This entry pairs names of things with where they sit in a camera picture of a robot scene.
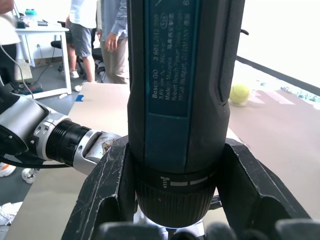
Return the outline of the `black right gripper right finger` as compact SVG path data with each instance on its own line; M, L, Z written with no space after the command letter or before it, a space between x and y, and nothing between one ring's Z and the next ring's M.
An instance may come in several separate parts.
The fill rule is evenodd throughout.
M216 181L227 221L236 232L272 232L279 220L310 218L282 180L242 143L225 143Z

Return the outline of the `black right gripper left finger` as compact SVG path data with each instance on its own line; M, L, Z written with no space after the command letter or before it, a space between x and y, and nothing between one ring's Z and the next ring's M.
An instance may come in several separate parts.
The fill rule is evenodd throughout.
M103 225L133 221L135 171L128 141L117 139L86 177L63 240L105 240Z

